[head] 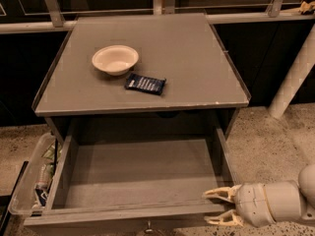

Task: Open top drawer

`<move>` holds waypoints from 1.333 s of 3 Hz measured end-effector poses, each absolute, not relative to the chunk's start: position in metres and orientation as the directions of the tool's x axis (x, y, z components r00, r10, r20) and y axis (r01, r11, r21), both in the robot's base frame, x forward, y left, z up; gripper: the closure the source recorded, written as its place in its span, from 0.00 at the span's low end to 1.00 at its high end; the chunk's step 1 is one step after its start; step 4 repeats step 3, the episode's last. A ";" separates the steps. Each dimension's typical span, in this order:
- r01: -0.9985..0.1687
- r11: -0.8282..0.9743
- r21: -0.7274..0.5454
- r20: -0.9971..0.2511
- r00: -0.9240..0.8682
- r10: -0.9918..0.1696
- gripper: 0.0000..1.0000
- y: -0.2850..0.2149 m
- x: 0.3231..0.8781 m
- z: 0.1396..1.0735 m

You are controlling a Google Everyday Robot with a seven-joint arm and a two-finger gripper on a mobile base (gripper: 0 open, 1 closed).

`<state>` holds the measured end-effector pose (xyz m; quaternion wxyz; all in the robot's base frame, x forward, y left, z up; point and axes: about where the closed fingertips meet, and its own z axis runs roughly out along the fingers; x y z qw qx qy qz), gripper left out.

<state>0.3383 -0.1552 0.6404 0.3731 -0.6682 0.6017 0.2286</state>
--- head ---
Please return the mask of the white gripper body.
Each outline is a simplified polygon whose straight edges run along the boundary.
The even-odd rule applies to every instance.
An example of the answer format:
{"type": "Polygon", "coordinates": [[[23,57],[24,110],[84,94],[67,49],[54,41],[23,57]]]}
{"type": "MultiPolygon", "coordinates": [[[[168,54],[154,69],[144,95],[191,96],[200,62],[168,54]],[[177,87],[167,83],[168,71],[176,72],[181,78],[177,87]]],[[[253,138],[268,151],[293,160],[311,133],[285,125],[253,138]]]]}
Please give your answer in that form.
{"type": "Polygon", "coordinates": [[[263,227],[275,223],[263,184],[243,184],[236,191],[235,207],[237,213],[247,223],[263,227]]]}

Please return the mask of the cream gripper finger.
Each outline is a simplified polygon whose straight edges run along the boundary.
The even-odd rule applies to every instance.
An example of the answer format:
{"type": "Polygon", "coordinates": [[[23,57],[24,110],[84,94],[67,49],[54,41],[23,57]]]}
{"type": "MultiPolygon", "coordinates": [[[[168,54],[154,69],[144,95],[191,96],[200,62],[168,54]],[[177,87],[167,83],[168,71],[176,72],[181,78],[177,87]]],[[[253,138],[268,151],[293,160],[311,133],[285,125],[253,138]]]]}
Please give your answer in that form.
{"type": "Polygon", "coordinates": [[[206,215],[205,221],[211,225],[219,226],[243,226],[244,221],[235,209],[230,209],[224,213],[216,216],[206,215]]]}
{"type": "Polygon", "coordinates": [[[202,197],[204,199],[219,199],[233,204],[234,197],[239,189],[240,185],[235,185],[233,187],[219,187],[204,192],[202,197]]]}

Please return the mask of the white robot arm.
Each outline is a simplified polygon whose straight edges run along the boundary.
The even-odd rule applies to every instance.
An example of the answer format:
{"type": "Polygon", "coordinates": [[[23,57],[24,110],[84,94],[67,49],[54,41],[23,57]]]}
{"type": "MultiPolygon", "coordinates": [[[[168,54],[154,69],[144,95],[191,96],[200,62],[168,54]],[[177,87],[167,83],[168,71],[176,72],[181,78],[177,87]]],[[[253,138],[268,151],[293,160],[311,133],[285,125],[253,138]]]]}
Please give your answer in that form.
{"type": "MultiPolygon", "coordinates": [[[[270,107],[280,118],[315,64],[315,27],[304,40],[270,107]]],[[[220,187],[203,194],[205,199],[220,199],[235,205],[218,216],[207,216],[212,225],[237,226],[247,222],[263,227],[282,221],[312,225],[315,219],[315,165],[304,167],[297,181],[271,184],[245,183],[220,187]]]]}

